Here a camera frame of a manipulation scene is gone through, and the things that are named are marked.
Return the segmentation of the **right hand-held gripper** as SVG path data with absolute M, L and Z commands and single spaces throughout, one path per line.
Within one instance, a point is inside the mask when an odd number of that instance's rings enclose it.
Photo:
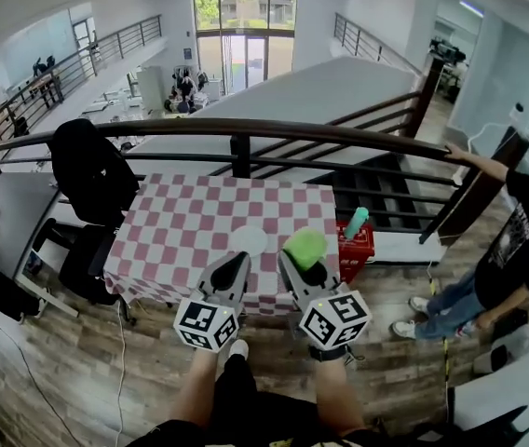
M 361 294 L 350 290 L 324 258 L 303 269 L 289 253 L 280 250 L 278 268 L 286 290 L 303 313 L 299 328 L 316 348 L 350 344 L 372 320 Z

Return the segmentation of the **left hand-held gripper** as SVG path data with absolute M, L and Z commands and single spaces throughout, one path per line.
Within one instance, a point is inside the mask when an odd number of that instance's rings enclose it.
M 236 336 L 250 272 L 246 251 L 228 253 L 203 270 L 191 295 L 180 301 L 173 323 L 184 344 L 218 353 Z

